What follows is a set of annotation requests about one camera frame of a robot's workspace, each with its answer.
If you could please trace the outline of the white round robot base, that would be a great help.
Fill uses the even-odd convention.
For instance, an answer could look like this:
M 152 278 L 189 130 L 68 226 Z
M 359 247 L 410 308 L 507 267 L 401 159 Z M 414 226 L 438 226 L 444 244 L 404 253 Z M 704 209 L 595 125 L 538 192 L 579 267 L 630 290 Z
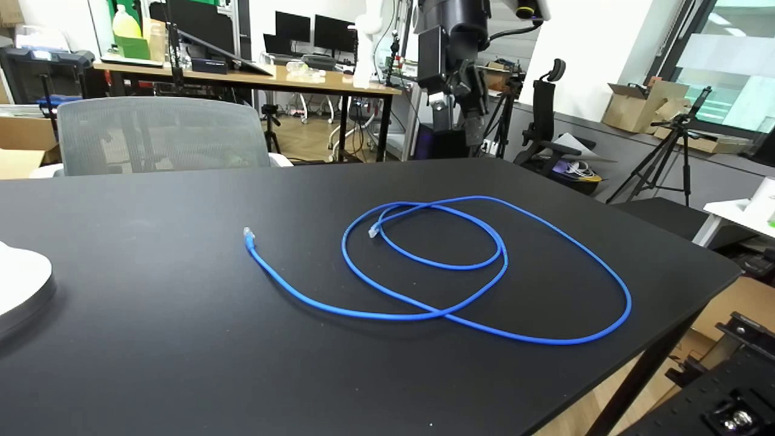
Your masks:
M 30 302 L 54 276 L 49 257 L 0 243 L 0 316 Z

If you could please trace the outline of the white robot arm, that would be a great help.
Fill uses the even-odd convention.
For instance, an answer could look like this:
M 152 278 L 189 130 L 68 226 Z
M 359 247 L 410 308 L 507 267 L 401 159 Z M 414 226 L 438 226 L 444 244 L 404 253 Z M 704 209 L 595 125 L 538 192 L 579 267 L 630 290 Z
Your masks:
M 549 20 L 548 0 L 501 0 L 524 20 L 520 33 L 536 32 Z M 418 7 L 418 65 L 416 82 L 428 92 L 469 96 L 483 92 L 474 59 L 515 30 L 490 32 L 491 0 L 416 0 Z

